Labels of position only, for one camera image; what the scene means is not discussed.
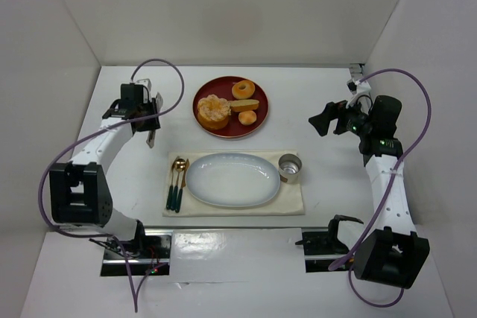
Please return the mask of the stainless steel tongs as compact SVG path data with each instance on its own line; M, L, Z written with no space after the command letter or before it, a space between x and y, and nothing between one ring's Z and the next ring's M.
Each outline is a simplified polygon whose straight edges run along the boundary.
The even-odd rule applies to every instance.
M162 106L163 106L163 98L162 98L162 96L159 92L156 93L155 104L157 106L157 112L160 112L160 110L162 109ZM154 147L155 138L156 138L156 130L150 130L148 132L148 138L146 140L146 144L149 146L149 148Z

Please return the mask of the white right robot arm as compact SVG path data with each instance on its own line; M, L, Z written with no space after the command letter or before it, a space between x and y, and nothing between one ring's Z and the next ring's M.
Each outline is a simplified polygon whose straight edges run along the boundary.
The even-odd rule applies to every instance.
M429 252L429 242L418 236L409 214L403 180L405 153L395 137L402 104L387 95L376 97L369 112L361 104L329 102L309 119L320 136L336 121L334 133L359 137L359 152L371 184L374 214L349 248L357 279L409 289Z

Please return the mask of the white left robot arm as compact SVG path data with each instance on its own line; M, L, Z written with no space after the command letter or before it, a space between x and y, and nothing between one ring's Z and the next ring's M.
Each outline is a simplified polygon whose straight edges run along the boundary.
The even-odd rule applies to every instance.
M129 123L129 119L157 114L163 104L160 94L151 96L151 81L123 83L121 97L103 114L106 131L89 141L67 163L49 170L51 215L55 223L94 226L99 232L116 236L132 253L145 247L143 224L113 207L106 173L122 147L137 132L147 132L146 144L154 146L159 119Z

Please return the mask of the sliced bread loaf piece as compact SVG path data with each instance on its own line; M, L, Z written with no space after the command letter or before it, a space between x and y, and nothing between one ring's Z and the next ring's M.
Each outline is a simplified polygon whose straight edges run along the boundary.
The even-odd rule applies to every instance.
M248 110L256 110L259 108L260 102L255 99L244 99L230 101L230 109L233 112L243 112Z

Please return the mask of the steel cup with cork base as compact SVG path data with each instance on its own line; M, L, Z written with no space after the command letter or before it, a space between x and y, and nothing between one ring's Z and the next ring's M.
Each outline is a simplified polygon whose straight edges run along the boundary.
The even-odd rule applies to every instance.
M279 158L278 170L282 182L292 184L299 178L303 163L292 153L286 153Z

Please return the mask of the small round bun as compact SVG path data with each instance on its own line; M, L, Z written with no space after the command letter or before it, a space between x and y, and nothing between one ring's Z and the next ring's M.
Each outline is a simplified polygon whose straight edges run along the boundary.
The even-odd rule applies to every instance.
M250 126L257 120L256 113L253 110L243 111L238 114L239 122L244 126Z

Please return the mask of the sugared twisted donut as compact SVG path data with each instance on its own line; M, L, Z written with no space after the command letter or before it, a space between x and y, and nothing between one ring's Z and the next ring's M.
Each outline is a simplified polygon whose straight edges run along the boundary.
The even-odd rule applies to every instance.
M198 101L198 113L208 121L222 121L231 114L230 102L217 95L208 95Z

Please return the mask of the orange round cake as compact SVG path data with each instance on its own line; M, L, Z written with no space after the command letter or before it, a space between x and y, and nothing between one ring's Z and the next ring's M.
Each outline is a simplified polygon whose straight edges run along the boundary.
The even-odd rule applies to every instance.
M197 120L206 130L221 130L229 124L230 111L205 113L198 110Z

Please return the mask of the dark red round tray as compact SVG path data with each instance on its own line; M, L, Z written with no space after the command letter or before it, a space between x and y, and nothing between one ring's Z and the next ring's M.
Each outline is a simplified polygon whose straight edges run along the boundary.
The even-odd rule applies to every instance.
M192 113L208 133L237 139L257 131L268 117L269 101L252 80L223 76L206 82L196 91Z

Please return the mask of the pale blue oval plate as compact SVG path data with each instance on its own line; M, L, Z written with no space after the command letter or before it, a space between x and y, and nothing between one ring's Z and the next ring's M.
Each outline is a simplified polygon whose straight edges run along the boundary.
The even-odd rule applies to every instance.
M213 153L190 164L186 187L202 203L245 209L271 201L279 172L268 160L246 153Z

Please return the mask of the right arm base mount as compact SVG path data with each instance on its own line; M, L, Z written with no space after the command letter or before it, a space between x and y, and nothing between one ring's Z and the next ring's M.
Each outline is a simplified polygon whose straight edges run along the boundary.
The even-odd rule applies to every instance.
M349 250L343 243L332 240L327 231L302 231L302 238L295 245L303 249L307 273L328 272L328 266L346 255Z

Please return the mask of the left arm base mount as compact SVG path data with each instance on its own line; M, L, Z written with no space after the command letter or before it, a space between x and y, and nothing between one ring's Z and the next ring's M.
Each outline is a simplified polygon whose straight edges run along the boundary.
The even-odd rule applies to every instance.
M119 245L111 240L91 242L104 249L101 263L101 277L127 276L124 256ZM143 276L151 271L152 276L168 276L170 273L172 231L149 230L145 233L145 243L137 252L130 244L123 243L127 251L132 276Z

